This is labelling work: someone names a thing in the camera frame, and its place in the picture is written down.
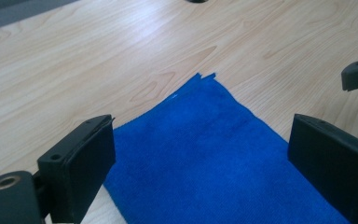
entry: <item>folded cloth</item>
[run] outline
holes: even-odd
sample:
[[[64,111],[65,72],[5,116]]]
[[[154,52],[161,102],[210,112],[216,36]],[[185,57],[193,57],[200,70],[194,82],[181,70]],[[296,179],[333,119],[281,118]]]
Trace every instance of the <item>folded cloth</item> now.
[[[104,185],[129,223],[348,223],[214,75],[195,75],[114,135]]]

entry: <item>tabletop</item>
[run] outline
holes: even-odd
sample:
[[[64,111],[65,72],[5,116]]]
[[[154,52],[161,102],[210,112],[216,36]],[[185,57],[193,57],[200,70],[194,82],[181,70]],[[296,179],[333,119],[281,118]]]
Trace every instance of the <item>tabletop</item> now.
[[[216,73],[286,141],[295,113],[358,137],[358,0],[80,0],[0,28],[0,175],[86,119],[135,119],[193,75]],[[124,223],[101,188],[83,223]]]

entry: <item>blue towel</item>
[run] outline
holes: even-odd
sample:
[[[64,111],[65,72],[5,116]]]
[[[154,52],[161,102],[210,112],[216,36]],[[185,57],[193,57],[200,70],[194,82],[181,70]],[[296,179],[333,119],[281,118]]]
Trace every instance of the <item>blue towel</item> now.
[[[214,75],[195,75],[114,135],[104,185],[129,223],[348,223]]]

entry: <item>light wood surface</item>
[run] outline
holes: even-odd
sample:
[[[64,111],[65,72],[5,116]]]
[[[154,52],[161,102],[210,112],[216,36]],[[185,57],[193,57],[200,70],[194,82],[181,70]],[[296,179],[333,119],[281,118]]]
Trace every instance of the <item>light wood surface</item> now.
[[[0,175],[78,124],[120,126],[195,73],[217,80],[288,140],[293,115],[358,137],[358,0],[81,0],[0,29]],[[124,222],[105,189],[83,223]]]

